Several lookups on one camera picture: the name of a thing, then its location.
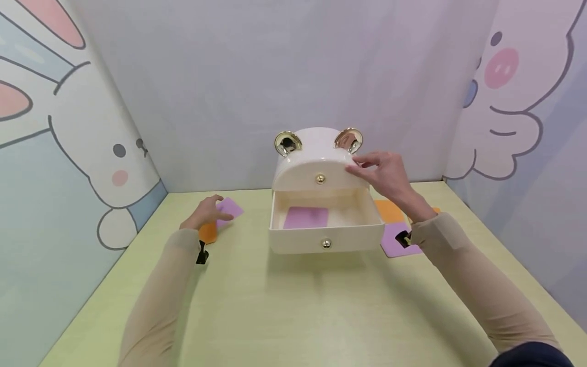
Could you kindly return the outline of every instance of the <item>right hand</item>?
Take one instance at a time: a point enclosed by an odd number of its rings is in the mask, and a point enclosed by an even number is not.
[[[373,151],[364,156],[355,156],[358,165],[346,167],[346,171],[370,183],[373,188],[395,203],[414,222],[436,216],[436,212],[419,195],[407,179],[402,156],[389,151]]]
[[[395,202],[411,195],[414,189],[407,179],[402,156],[389,151],[373,151],[364,156],[355,156],[358,164],[347,166],[346,171],[370,183],[381,195]],[[367,168],[377,166],[374,170]]]

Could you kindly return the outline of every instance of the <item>wall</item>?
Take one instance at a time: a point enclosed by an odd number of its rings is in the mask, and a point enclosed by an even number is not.
[[[166,195],[70,15],[56,0],[0,5],[6,367],[38,365]]]
[[[270,187],[283,130],[359,128],[439,180],[485,0],[77,0],[167,188]]]
[[[584,3],[501,1],[445,175],[587,330]]]

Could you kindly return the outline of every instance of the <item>hand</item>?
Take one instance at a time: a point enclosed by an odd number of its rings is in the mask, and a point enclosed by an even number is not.
[[[216,208],[216,202],[222,200],[224,200],[224,198],[220,195],[209,196],[202,200],[189,218],[181,223],[180,229],[189,228],[192,230],[200,230],[204,224],[215,222],[219,219],[233,220],[234,216],[228,213],[223,213]]]
[[[388,151],[373,151],[353,157],[358,166],[350,165],[346,171],[370,183],[373,188],[395,203],[414,222],[436,216],[436,212],[418,194],[407,179],[402,156]]]

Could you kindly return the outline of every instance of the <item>pink cheek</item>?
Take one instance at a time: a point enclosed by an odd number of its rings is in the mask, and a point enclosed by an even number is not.
[[[485,67],[485,85],[491,89],[498,89],[506,85],[518,70],[518,51],[513,48],[504,48],[496,53]]]
[[[127,171],[119,170],[112,174],[112,183],[114,186],[123,186],[126,184],[126,181],[129,180],[129,174]]]

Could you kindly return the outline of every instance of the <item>dark sleeve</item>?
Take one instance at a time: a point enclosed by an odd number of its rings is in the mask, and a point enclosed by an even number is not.
[[[573,367],[573,363],[553,346],[528,342],[500,354],[490,367]]]

